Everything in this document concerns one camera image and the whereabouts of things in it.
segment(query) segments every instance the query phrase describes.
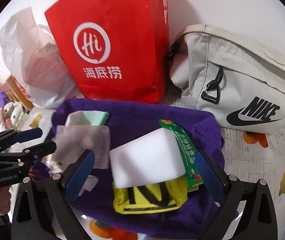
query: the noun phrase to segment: haidilao logo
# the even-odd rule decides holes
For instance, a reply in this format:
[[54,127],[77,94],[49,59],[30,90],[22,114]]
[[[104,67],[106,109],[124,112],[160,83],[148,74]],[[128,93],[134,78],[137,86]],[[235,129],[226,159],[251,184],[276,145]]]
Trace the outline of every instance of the haidilao logo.
[[96,23],[83,23],[74,33],[74,46],[80,57],[92,64],[105,62],[110,55],[110,40]]

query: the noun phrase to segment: green packaging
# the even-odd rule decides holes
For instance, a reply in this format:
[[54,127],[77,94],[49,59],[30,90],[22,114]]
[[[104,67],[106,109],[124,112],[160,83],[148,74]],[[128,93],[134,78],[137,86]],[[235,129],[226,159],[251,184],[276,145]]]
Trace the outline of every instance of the green packaging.
[[188,183],[188,192],[199,189],[199,185],[203,184],[200,174],[196,169],[195,156],[198,150],[195,148],[192,140],[189,138],[185,130],[169,120],[158,120],[162,128],[173,131],[175,134],[181,157],[186,169],[186,179]]

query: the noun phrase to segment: yellow bag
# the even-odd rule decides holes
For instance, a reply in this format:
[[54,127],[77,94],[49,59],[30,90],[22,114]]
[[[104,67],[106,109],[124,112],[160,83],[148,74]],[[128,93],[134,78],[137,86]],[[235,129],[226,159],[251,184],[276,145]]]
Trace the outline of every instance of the yellow bag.
[[185,176],[140,187],[115,188],[114,209],[120,214],[155,214],[180,208],[187,201]]

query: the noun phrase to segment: purple towel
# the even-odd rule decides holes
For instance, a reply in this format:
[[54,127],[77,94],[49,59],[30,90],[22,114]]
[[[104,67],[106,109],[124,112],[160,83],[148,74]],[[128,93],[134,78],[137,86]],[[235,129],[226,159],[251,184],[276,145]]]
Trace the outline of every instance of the purple towel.
[[[135,102],[70,99],[58,106],[53,114],[53,132],[56,132],[57,125],[65,124],[70,113],[79,110],[110,113],[106,125],[111,132],[111,149],[160,128],[158,119],[165,119],[183,127],[197,150],[204,150],[214,163],[224,167],[223,139],[214,116],[209,112]],[[92,175],[99,178],[99,183],[72,205],[90,217],[130,232],[170,239],[197,239],[218,209],[202,185],[198,191],[188,194],[188,200],[180,209],[164,213],[164,223],[158,221],[157,214],[121,215],[113,209],[111,170],[95,169]]]

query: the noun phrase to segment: white plastic bag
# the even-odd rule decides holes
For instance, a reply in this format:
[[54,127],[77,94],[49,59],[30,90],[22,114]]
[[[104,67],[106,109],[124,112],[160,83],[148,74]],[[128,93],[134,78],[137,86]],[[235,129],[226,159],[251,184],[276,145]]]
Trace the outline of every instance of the white plastic bag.
[[0,30],[0,46],[18,87],[35,105],[55,108],[65,99],[79,96],[58,47],[36,25],[31,8],[13,15]]

